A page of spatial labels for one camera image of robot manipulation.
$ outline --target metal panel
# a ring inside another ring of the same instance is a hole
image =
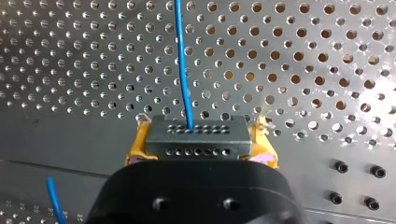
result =
[[[3,160],[110,175],[138,113],[183,119],[172,2],[0,2]],[[396,220],[396,4],[184,4],[195,118],[265,114],[305,208]],[[349,171],[337,173],[336,161]],[[375,178],[373,165],[388,175]],[[343,203],[326,200],[330,191]],[[363,205],[367,196],[379,210]]]
[[[45,184],[50,175],[56,181],[66,221],[83,222],[105,178],[0,162],[0,223],[54,223]]]

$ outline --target blue wire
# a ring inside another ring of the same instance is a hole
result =
[[[178,46],[178,70],[180,73],[181,95],[183,96],[184,108],[186,111],[187,128],[193,129],[194,120],[192,117],[191,101],[189,96],[189,87],[186,78],[186,59],[184,56],[184,37],[183,37],[183,14],[181,11],[181,0],[175,0],[175,16],[177,28],[177,46]]]
[[[46,183],[56,220],[59,224],[66,224],[66,221],[64,220],[64,214],[62,213],[62,207],[58,199],[58,194],[56,193],[55,182],[53,181],[52,177],[50,177],[47,179]]]

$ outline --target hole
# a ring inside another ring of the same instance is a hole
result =
[[[257,26],[251,27],[249,31],[250,31],[250,34],[253,36],[258,35],[260,33],[260,29]]]
[[[343,198],[341,197],[341,195],[339,195],[338,193],[332,193],[330,195],[330,200],[332,201],[332,203],[334,204],[340,204],[343,202]]]
[[[335,132],[335,133],[340,133],[341,131],[343,131],[343,126],[341,124],[339,124],[339,123],[335,123],[332,126],[332,131]]]
[[[219,22],[225,22],[226,17],[224,15],[219,15]]]
[[[230,4],[230,11],[231,12],[236,12],[238,10],[239,10],[239,5],[237,3],[233,2],[233,3]]]
[[[283,4],[283,3],[278,3],[278,4],[276,4],[275,5],[275,11],[277,12],[277,13],[282,13],[282,12],[284,12],[285,11],[285,4]]]
[[[302,52],[295,52],[294,53],[294,60],[299,62],[304,58],[304,54]]]
[[[288,89],[286,87],[279,87],[278,91],[279,93],[285,93],[286,91],[288,91]]]
[[[349,86],[349,79],[343,77],[340,79],[339,84],[341,87],[347,87]]]
[[[344,101],[338,101],[338,102],[335,104],[335,107],[336,107],[338,110],[344,110],[344,109],[347,107],[347,103],[345,103]]]
[[[264,22],[264,23],[270,23],[270,22],[271,22],[271,17],[270,17],[270,16],[264,16],[264,17],[262,18],[262,22]]]
[[[166,209],[168,209],[169,208],[169,201],[167,200],[167,199],[165,199],[165,198],[156,198],[156,199],[154,199],[154,202],[152,203],[152,208],[155,210],[155,211],[163,211],[163,210],[166,210]]]
[[[290,98],[288,99],[288,105],[289,105],[289,106],[295,106],[295,105],[297,105],[297,104],[298,104],[297,98],[295,98],[295,97],[290,97]]]
[[[293,42],[291,42],[291,40],[287,40],[287,41],[285,41],[285,43],[283,45],[286,49],[288,49],[293,46]]]
[[[278,129],[274,130],[274,136],[280,136],[282,132]]]
[[[316,77],[315,78],[315,84],[317,84],[318,86],[323,85],[325,82],[325,78],[324,77]]]
[[[275,97],[272,95],[269,95],[267,97],[265,97],[265,103],[267,103],[268,105],[271,105],[275,102]]]
[[[387,53],[393,52],[394,47],[392,45],[386,45],[384,51]]]
[[[278,51],[272,51],[270,57],[272,60],[278,60],[280,57],[280,53]]]
[[[265,69],[266,66],[267,66],[267,65],[266,65],[265,63],[259,63],[259,69],[260,69],[260,70]]]
[[[227,58],[233,58],[235,56],[235,50],[234,49],[227,49],[225,51]]]
[[[356,36],[358,36],[358,32],[356,32],[354,30],[349,30],[346,32],[346,38],[348,38],[348,39],[355,39]]]
[[[227,29],[227,32],[229,35],[236,35],[236,27],[235,26],[229,26]]]
[[[233,78],[233,72],[232,71],[226,71],[224,73],[224,78],[227,79],[227,80],[232,79]]]
[[[282,28],[280,28],[280,27],[274,28],[273,34],[274,34],[274,36],[281,36],[283,34]]]
[[[335,50],[340,50],[343,47],[343,45],[341,43],[334,43],[332,45],[332,48]]]
[[[320,19],[318,17],[312,18],[311,23],[313,25],[318,25],[320,23]]]
[[[218,38],[216,41],[218,45],[223,45],[224,44],[224,39],[223,38]]]
[[[376,56],[376,55],[370,56],[369,59],[368,59],[368,63],[369,63],[370,65],[376,65],[376,64],[378,64],[378,63],[379,63],[379,58],[378,58],[378,56]]]
[[[248,57],[249,59],[255,59],[255,58],[257,57],[257,51],[254,50],[254,49],[251,49],[251,50],[248,52],[247,57]]]
[[[236,211],[241,207],[240,203],[233,199],[233,198],[228,198],[226,200],[223,201],[223,208],[225,210],[229,210],[229,211]]]
[[[363,69],[361,69],[361,68],[355,69],[355,75],[360,76],[361,74],[363,74]]]
[[[220,115],[220,118],[221,118],[221,120],[228,120],[228,119],[230,119],[230,114],[228,114],[228,113],[222,113],[222,114]]]
[[[329,59],[329,55],[327,53],[320,53],[319,56],[318,56],[318,60],[321,63],[327,62],[328,59]]]
[[[246,41],[246,39],[239,39],[238,40],[238,44],[239,44],[239,46],[245,46],[246,45],[246,43],[247,43],[247,41]]]
[[[336,23],[338,26],[343,26],[346,23],[346,20],[344,18],[338,18]]]
[[[309,4],[307,4],[307,3],[300,4],[300,12],[301,13],[305,14],[305,13],[307,13],[309,11],[309,9],[310,9]]]
[[[215,51],[212,48],[205,49],[205,56],[212,57],[215,54]]]
[[[253,80],[254,80],[254,77],[255,77],[255,75],[254,75],[254,73],[252,73],[252,72],[248,72],[248,73],[245,74],[245,79],[246,79],[247,81],[253,81]]]
[[[353,56],[350,54],[346,54],[343,56],[343,62],[344,63],[352,63],[353,62]]]
[[[310,130],[316,130],[319,127],[319,124],[316,121],[311,121],[308,123],[308,128]]]
[[[359,127],[356,129],[356,133],[358,133],[358,134],[360,134],[360,135],[367,134],[367,128],[364,127],[364,126],[359,126]]]
[[[260,12],[262,10],[262,4],[261,3],[254,3],[251,7],[251,10],[253,12]]]
[[[243,98],[245,103],[249,103],[253,99],[253,96],[250,94],[245,94]]]
[[[293,119],[287,119],[287,120],[285,121],[285,125],[286,125],[287,128],[292,128],[292,127],[294,127],[295,122],[294,122]]]
[[[324,13],[326,13],[326,14],[332,14],[332,13],[334,13],[334,10],[335,10],[334,5],[326,5],[324,7]]]
[[[311,105],[312,105],[312,107],[314,107],[314,108],[319,108],[319,107],[321,107],[322,102],[321,102],[319,99],[314,99],[314,100],[311,102]]]
[[[361,13],[361,6],[359,6],[359,5],[352,5],[352,6],[349,8],[349,12],[350,12],[350,14],[352,14],[352,15],[358,15],[359,13]]]
[[[392,137],[392,135],[393,135],[392,129],[389,129],[389,128],[383,128],[383,129],[381,129],[380,132],[381,132],[382,136],[384,136],[384,137]]]
[[[396,26],[396,20],[389,21],[389,26],[390,27],[395,27]]]
[[[350,94],[350,96],[351,96],[352,98],[354,98],[354,99],[358,99],[359,96],[360,96],[360,94],[359,94],[358,92],[356,92],[356,91],[353,91],[353,92]]]
[[[293,83],[293,84],[298,84],[301,81],[301,79],[298,75],[293,75],[290,80],[291,80],[291,83]]]
[[[379,93],[379,94],[377,94],[376,95],[376,97],[375,97],[377,100],[380,100],[380,101],[382,101],[382,100],[384,100],[385,99],[385,95],[383,94],[383,93]]]
[[[321,35],[323,38],[327,39],[327,38],[329,38],[330,36],[332,36],[332,31],[329,30],[329,29],[325,29],[325,30],[322,30],[322,31],[321,31],[320,35]]]
[[[364,82],[364,87],[365,87],[366,89],[371,90],[372,88],[375,87],[375,81],[372,80],[372,79],[366,80],[366,81]]]
[[[370,106],[369,104],[364,103],[364,104],[361,105],[361,111],[362,111],[362,112],[367,113],[367,112],[369,112],[370,110],[371,110],[371,106]]]
[[[202,118],[202,119],[208,119],[208,118],[209,118],[209,112],[207,112],[207,111],[202,111],[202,112],[201,112],[201,118]]]
[[[257,85],[256,86],[256,91],[263,91],[264,90],[264,86],[263,85]]]
[[[348,120],[348,122],[353,122],[356,120],[356,117],[354,115],[348,115],[347,120]]]
[[[282,71],[288,71],[289,68],[290,68],[289,65],[286,63],[282,64],[282,66],[281,66]]]
[[[375,31],[375,32],[373,32],[373,34],[372,34],[372,38],[373,38],[373,40],[375,40],[375,41],[381,40],[383,37],[384,37],[384,33],[381,32],[381,31]]]
[[[321,134],[319,139],[320,139],[321,142],[327,142],[329,140],[329,135]]]
[[[265,48],[268,46],[268,40],[264,39],[262,40],[262,47]]]
[[[268,81],[269,81],[269,82],[273,83],[273,82],[276,82],[276,80],[277,80],[276,74],[270,74],[270,75],[268,75]]]
[[[377,8],[376,8],[376,14],[378,15],[378,16],[383,16],[383,15],[385,15],[385,14],[387,14],[387,12],[388,12],[388,7],[387,6],[385,6],[385,5],[379,5]]]
[[[206,33],[209,35],[213,35],[216,32],[216,27],[214,25],[208,25],[206,27]]]
[[[302,90],[303,95],[309,95],[310,92],[311,92],[311,90],[309,90],[309,89]]]
[[[214,12],[218,9],[218,5],[215,4],[214,2],[210,2],[209,4],[207,4],[207,10]]]

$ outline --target gray metal block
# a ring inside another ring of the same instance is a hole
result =
[[[196,120],[191,130],[185,121],[155,116],[146,151],[160,160],[237,160],[250,154],[251,140],[242,116],[224,121]]]

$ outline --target metal surface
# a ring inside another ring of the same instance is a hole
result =
[[[303,207],[396,221],[396,3],[257,2],[184,1],[195,118],[266,114]],[[3,160],[110,175],[138,113],[182,119],[172,2],[1,3]]]
[[[251,140],[243,116],[194,123],[194,129],[189,130],[185,121],[155,116],[146,139],[147,153],[160,160],[237,160],[250,154]]]
[[[55,223],[45,185],[50,175],[56,181],[67,223],[83,223],[106,176],[6,162],[0,162],[0,223]]]

